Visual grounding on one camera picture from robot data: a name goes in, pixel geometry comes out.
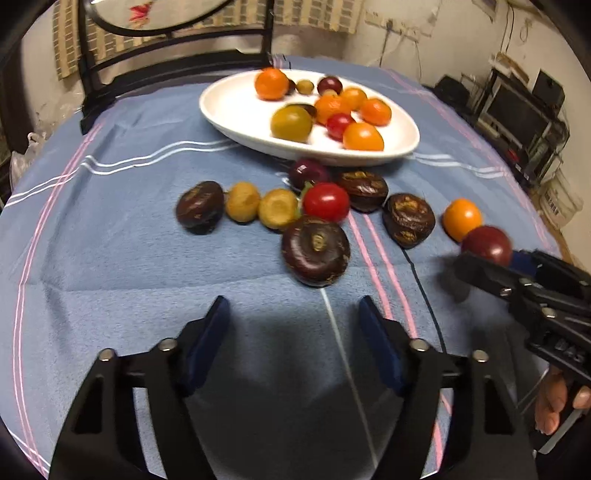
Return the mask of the person's right hand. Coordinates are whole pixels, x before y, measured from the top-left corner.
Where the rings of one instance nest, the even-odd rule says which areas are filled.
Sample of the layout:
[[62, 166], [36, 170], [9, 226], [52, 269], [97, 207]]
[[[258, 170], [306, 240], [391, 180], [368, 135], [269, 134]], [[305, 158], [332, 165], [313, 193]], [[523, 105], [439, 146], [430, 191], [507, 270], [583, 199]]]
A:
[[551, 366], [544, 376], [535, 406], [536, 429], [545, 435], [552, 435], [559, 427], [560, 414], [571, 399], [577, 410], [590, 408], [590, 388], [583, 386], [571, 399], [565, 377], [561, 370]]

